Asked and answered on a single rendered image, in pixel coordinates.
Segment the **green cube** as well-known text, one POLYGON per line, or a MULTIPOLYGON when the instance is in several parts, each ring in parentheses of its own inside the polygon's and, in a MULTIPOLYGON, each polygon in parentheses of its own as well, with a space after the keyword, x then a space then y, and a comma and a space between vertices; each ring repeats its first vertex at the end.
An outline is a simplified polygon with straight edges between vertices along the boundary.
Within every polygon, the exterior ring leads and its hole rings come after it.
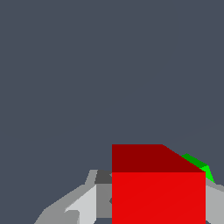
POLYGON ((196 157, 193 157, 193 156, 189 155, 188 153, 182 155, 182 158, 184 158, 191 164, 196 165, 198 168, 200 168, 203 172, 206 173, 207 179, 214 182, 214 177, 213 177, 213 174, 211 173, 211 170, 210 170, 210 167, 208 164, 198 160, 196 157))

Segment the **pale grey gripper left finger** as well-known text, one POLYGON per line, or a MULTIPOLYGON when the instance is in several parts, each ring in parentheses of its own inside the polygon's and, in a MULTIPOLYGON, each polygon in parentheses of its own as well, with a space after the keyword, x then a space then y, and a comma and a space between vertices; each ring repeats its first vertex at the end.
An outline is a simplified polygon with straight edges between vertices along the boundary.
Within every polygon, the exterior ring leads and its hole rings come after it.
POLYGON ((87 180, 47 207, 34 224, 95 224, 112 217, 112 171, 90 170, 87 180))

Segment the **red cube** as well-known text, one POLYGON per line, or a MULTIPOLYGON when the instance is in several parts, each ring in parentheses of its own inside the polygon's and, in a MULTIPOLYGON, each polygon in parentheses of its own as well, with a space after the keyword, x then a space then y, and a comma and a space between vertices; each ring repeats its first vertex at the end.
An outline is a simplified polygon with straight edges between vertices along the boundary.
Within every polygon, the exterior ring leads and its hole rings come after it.
POLYGON ((206 224, 206 174, 162 144, 114 144, 112 224, 206 224))

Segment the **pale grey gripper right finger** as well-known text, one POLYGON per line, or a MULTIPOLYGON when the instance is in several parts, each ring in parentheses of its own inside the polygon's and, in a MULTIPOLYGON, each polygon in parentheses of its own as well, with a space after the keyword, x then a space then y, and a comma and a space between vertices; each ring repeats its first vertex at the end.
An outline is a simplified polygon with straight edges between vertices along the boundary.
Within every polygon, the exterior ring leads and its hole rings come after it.
POLYGON ((206 178, 206 221, 224 224, 224 186, 206 178))

